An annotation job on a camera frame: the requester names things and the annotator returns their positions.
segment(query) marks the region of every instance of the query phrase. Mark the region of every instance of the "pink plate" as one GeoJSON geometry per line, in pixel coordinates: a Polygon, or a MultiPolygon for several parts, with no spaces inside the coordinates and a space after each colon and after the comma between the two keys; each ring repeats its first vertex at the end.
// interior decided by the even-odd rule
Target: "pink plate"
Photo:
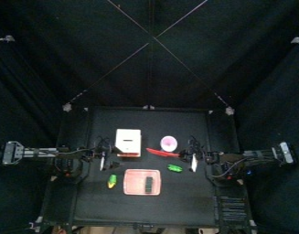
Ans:
{"type": "Polygon", "coordinates": [[[124,172],[123,189],[126,195],[156,196],[160,194],[160,171],[128,169],[124,172]],[[152,177],[151,193],[146,193],[146,179],[152,177]]]}

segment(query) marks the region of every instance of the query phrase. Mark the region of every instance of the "black curtain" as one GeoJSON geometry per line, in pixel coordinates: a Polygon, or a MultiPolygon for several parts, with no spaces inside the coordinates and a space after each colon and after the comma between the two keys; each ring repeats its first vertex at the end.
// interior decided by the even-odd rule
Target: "black curtain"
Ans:
{"type": "Polygon", "coordinates": [[[244,149],[270,149],[282,141],[293,145],[298,165],[260,168],[250,180],[250,201],[255,220],[268,233],[299,233],[298,45],[244,99],[236,117],[244,149]]]}
{"type": "MultiPolygon", "coordinates": [[[[31,147],[55,146],[61,112],[15,45],[0,41],[0,145],[19,141],[31,147]]],[[[27,232],[39,215],[45,181],[40,163],[0,168],[0,233],[27,232]]]]}

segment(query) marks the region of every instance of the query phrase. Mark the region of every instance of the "black table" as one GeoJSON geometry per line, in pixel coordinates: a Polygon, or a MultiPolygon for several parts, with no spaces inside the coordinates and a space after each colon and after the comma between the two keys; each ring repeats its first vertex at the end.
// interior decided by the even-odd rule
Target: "black table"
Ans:
{"type": "Polygon", "coordinates": [[[76,108],[64,115],[57,144],[92,147],[99,135],[115,142],[116,129],[142,131],[142,156],[127,159],[112,155],[109,160],[122,166],[107,171],[100,171],[100,160],[95,159],[89,175],[77,185],[49,182],[41,211],[44,224],[216,227],[215,188],[206,177],[206,163],[199,162],[194,173],[190,164],[150,154],[146,148],[160,149],[162,138],[172,135],[182,150],[192,135],[208,151],[238,152],[232,116],[223,111],[76,108]],[[182,166],[183,172],[170,172],[168,164],[182,166]],[[123,194],[127,169],[160,171],[159,196],[123,194]],[[118,176],[118,184],[108,189],[111,174],[118,176]]]}

